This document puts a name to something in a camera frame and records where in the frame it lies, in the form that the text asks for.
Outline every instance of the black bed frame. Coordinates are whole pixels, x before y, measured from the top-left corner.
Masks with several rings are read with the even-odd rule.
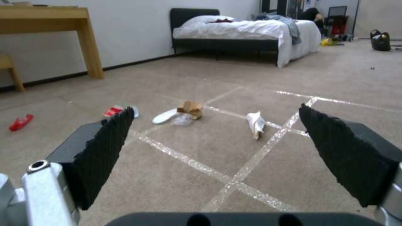
[[[180,27],[184,22],[196,16],[219,15],[217,9],[172,8],[170,10],[170,29],[172,33],[172,47],[186,49],[212,49],[220,51],[269,51],[275,52],[275,64],[278,61],[278,40],[251,40],[251,39],[174,39],[173,29]]]

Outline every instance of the black bag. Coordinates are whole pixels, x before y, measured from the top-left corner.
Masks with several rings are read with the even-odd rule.
[[[387,32],[381,33],[378,30],[372,30],[370,32],[371,46],[374,50],[378,51],[390,51],[390,35]]]

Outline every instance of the wooden stool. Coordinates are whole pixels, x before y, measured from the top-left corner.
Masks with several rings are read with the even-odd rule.
[[[20,77],[18,76],[17,70],[14,67],[10,55],[0,53],[0,69],[8,69],[12,79],[14,80],[15,88],[20,92],[25,92],[24,86],[20,80]]]

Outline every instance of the person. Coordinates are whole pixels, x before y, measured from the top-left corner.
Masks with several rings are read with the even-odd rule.
[[[307,21],[314,21],[319,29],[324,28],[324,17],[317,8],[309,8],[308,10],[304,11],[300,16],[299,20],[307,20]]]

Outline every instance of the brown paper bag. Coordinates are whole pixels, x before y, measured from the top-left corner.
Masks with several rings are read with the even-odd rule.
[[[202,116],[202,104],[192,101],[185,101],[183,106],[177,108],[177,112],[190,114],[193,120],[197,120]]]

